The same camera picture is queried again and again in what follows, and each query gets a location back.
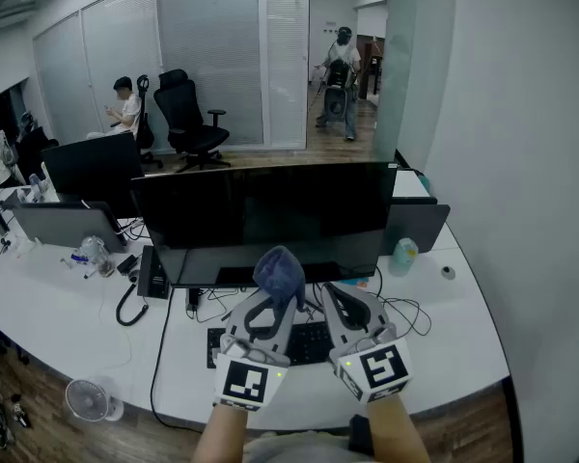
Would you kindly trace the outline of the black office chair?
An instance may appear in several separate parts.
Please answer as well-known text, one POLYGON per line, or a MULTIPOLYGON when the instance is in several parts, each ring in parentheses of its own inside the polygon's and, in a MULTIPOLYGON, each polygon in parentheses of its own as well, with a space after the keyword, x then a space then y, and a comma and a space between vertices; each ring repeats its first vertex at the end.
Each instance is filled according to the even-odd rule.
POLYGON ((44 150, 56 148, 59 142, 49 139, 42 127, 31 130, 14 144, 17 151, 17 166, 26 183, 31 175, 36 175, 39 179, 44 179, 41 164, 43 162, 41 153, 44 150))
POLYGON ((159 88, 153 98, 168 124, 168 142, 177 154, 184 153, 184 166, 179 173, 206 165, 229 168, 218 147, 230 137, 230 132, 219 126, 219 118, 227 114, 223 109, 210 109, 212 125, 205 124, 196 85, 187 73, 173 69, 159 75, 159 88))
POLYGON ((139 150, 140 161, 143 165, 154 165, 156 168, 162 169, 162 161, 156 159, 151 152, 151 147, 154 143, 154 136, 148 124, 148 113, 146 110, 146 97, 150 87, 149 77, 146 74, 140 75, 137 78, 136 84, 138 96, 141 102, 140 120, 136 135, 136 144, 139 150))

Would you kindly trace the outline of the person's right forearm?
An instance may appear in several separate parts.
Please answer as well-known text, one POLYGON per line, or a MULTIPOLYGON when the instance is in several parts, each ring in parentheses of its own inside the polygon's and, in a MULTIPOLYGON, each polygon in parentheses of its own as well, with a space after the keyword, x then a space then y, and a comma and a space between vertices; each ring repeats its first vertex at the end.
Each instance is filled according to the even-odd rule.
POLYGON ((430 463, 426 446, 399 395, 367 405, 374 460, 378 463, 430 463))

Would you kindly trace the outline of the black keyboard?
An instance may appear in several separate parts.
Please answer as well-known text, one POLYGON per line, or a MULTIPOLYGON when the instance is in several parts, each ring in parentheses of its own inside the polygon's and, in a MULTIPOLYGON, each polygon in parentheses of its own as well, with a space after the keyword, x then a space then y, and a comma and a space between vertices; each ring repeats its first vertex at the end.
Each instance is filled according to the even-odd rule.
MULTIPOLYGON (((220 351, 220 339, 224 332, 224 328, 207 329, 208 369, 216 369, 216 355, 220 351)), ((327 362, 332 348, 326 324, 323 321, 307 322, 292 326, 286 355, 292 367, 308 366, 327 362)))

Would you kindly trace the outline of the blue cloth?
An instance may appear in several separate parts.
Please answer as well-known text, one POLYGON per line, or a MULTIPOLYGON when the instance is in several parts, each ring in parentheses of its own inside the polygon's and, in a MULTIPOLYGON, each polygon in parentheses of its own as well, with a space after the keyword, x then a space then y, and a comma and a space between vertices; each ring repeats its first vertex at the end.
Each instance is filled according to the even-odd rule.
POLYGON ((297 309, 304 311, 305 272, 286 247, 276 246, 260 258, 254 268, 253 281, 270 296, 276 310, 281 310, 291 298, 295 298, 297 309))

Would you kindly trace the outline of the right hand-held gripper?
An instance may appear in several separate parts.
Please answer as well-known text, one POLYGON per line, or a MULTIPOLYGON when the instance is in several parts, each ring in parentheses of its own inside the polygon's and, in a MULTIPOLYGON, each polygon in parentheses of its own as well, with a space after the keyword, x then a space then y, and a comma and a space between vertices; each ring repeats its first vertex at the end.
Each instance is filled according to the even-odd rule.
POLYGON ((356 286, 327 282, 321 301, 334 346, 329 359, 352 395, 371 403, 400 393, 413 378, 410 354, 378 299, 356 286), (352 340, 359 332, 366 335, 352 340))

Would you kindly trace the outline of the black rectangular pad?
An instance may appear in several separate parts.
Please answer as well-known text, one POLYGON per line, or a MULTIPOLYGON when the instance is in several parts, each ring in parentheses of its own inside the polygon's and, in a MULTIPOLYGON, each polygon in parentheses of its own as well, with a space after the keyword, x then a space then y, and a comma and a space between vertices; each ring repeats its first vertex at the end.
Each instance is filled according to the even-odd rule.
POLYGON ((374 456, 370 422, 366 417, 354 415, 349 421, 348 449, 374 456))

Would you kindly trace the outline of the pale green bottle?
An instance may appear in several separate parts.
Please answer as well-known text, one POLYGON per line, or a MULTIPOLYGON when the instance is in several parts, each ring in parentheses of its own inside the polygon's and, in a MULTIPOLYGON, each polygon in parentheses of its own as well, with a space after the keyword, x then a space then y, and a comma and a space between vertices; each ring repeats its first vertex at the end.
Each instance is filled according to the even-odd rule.
POLYGON ((419 255, 419 248, 411 238, 401 239, 390 258, 389 272, 397 277, 405 276, 419 255))

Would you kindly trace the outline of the grey laptop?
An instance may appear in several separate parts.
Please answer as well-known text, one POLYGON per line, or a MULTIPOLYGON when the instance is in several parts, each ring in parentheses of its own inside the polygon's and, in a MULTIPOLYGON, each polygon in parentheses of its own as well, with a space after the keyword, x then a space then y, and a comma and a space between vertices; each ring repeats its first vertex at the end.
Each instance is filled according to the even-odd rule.
POLYGON ((98 237, 111 254, 126 250, 126 239, 108 204, 43 203, 13 208, 16 222, 31 241, 76 248, 85 237, 98 237))

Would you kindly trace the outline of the white desk fan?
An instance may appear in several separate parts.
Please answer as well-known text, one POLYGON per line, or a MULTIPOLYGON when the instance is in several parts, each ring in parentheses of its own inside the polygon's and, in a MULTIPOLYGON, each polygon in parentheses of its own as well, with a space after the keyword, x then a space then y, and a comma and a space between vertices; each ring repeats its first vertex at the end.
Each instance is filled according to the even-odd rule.
POLYGON ((65 399, 72 414, 84 422, 117 422, 124 415, 124 402, 119 393, 110 377, 95 375, 71 380, 65 399))

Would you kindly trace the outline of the person's left forearm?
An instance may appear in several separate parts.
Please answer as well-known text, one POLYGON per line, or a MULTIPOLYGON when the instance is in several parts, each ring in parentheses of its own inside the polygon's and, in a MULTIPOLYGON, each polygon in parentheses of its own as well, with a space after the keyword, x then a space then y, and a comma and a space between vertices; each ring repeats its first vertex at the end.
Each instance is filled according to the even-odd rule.
POLYGON ((215 405, 191 463, 241 463, 248 415, 240 408, 215 405))

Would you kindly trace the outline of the glass wall with white blinds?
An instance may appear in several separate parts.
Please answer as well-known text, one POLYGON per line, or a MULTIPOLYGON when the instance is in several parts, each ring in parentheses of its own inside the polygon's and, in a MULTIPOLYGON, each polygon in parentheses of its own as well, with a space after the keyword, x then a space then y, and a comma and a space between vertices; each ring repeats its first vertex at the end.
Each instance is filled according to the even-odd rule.
POLYGON ((184 70, 227 150, 306 145, 309 0, 49 0, 29 26, 51 133, 111 127, 116 79, 184 70))

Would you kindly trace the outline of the frosted glass panel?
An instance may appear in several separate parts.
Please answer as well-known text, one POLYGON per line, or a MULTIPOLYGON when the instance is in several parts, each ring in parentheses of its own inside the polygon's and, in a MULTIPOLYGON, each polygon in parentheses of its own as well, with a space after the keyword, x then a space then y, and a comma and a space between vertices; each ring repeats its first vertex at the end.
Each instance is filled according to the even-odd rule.
POLYGON ((372 157, 395 157, 410 75, 417 0, 387 0, 388 17, 372 157))

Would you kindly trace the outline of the brown wooden furniture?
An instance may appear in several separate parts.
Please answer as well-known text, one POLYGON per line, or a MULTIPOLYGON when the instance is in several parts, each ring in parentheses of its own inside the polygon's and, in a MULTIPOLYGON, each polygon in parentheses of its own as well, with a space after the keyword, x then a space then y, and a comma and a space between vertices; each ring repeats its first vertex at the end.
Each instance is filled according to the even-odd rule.
POLYGON ((369 95, 378 95, 381 83, 381 71, 385 40, 379 37, 358 35, 356 46, 361 55, 361 78, 359 97, 368 99, 369 95))

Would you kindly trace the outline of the black computer monitor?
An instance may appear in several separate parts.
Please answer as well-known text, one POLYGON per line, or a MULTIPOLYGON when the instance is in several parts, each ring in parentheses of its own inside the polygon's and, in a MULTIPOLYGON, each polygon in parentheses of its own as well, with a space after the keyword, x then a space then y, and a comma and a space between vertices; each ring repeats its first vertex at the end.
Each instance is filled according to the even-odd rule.
POLYGON ((118 219, 139 215, 130 181, 144 173, 130 133, 50 148, 41 157, 60 201, 103 202, 118 219))

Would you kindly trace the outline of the large curved black monitor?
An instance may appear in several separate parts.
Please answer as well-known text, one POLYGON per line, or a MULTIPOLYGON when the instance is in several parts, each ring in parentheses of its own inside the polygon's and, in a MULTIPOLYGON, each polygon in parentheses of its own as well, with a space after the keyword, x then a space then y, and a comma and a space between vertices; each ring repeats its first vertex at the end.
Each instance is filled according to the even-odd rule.
POLYGON ((397 167, 352 162, 135 178, 131 193, 172 286, 253 286, 284 246, 309 283, 374 274, 397 167))

